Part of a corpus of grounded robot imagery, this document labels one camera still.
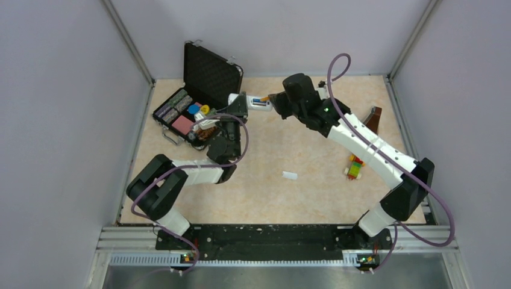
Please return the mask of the white remote control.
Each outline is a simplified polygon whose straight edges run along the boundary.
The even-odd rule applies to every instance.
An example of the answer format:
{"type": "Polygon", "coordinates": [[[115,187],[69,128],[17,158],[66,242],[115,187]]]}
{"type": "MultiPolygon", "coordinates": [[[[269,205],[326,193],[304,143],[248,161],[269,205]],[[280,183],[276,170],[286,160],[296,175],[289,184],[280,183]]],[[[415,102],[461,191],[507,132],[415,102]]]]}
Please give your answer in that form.
{"type": "Polygon", "coordinates": [[[264,97],[247,95],[245,92],[230,93],[228,96],[228,105],[231,105],[237,99],[241,99],[246,102],[247,109],[249,109],[249,110],[272,111],[273,106],[272,106],[271,102],[269,100],[268,101],[260,101],[260,98],[264,98],[264,97]],[[267,102],[268,105],[266,107],[252,106],[253,99],[256,99],[255,100],[256,102],[267,102]]]}

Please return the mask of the blue AAA battery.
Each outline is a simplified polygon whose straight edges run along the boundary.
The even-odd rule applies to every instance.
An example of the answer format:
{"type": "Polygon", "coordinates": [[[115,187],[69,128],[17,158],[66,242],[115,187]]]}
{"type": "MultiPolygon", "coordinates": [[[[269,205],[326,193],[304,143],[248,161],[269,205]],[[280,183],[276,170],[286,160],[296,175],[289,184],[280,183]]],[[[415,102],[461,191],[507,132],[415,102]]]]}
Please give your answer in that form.
{"type": "Polygon", "coordinates": [[[267,102],[256,102],[255,101],[256,99],[253,99],[252,100],[252,106],[256,106],[256,107],[266,107],[268,105],[267,102]]]}

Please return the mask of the white battery cover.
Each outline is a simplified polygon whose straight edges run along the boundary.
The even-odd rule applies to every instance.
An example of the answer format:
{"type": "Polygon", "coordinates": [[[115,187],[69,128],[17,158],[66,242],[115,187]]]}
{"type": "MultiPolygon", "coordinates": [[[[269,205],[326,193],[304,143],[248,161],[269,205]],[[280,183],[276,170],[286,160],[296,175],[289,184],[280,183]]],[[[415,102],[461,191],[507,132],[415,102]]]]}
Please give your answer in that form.
{"type": "Polygon", "coordinates": [[[293,172],[282,171],[282,177],[286,179],[297,180],[298,174],[293,172]]]}

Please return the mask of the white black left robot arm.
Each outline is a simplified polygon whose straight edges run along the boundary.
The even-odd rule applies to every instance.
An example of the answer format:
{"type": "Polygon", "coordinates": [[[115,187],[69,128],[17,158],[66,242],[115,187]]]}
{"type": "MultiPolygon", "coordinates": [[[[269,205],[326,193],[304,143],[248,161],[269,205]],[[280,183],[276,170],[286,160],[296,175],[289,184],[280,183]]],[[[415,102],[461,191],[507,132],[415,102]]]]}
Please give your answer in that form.
{"type": "Polygon", "coordinates": [[[221,184],[230,179],[248,146],[241,145],[241,133],[247,132],[248,95],[231,94],[228,106],[209,116],[197,113],[189,126],[189,137],[198,139],[198,130],[215,127],[219,130],[207,143],[204,160],[171,160],[156,155],[132,180],[126,189],[132,200],[131,210],[171,232],[170,240],[179,249],[192,244],[189,221],[174,207],[184,187],[198,184],[221,184]]]}

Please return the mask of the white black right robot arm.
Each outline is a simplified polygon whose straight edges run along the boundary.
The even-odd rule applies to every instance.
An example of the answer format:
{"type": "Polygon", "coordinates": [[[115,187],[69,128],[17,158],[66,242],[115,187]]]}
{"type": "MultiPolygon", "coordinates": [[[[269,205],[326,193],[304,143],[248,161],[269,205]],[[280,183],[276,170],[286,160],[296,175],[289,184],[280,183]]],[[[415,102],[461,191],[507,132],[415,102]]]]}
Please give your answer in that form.
{"type": "Polygon", "coordinates": [[[361,248],[371,247],[378,234],[396,221],[406,221],[426,197],[418,184],[431,185],[434,164],[414,159],[386,143],[361,122],[349,107],[330,97],[327,86],[315,87],[309,76],[297,73],[283,81],[284,91],[269,100],[283,118],[294,116],[308,129],[347,148],[387,184],[390,191],[356,223],[353,239],[361,248]]]}

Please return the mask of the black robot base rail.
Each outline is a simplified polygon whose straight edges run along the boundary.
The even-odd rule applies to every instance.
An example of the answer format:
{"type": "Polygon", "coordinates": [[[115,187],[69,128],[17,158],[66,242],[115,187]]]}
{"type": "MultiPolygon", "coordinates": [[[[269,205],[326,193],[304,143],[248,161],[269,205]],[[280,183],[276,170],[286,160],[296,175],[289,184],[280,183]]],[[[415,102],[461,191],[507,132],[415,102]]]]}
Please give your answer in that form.
{"type": "Polygon", "coordinates": [[[181,264],[323,265],[374,269],[381,253],[391,249],[395,234],[384,229],[374,237],[340,225],[212,225],[194,224],[177,239],[163,230],[153,232],[156,250],[180,253],[181,264]]]}

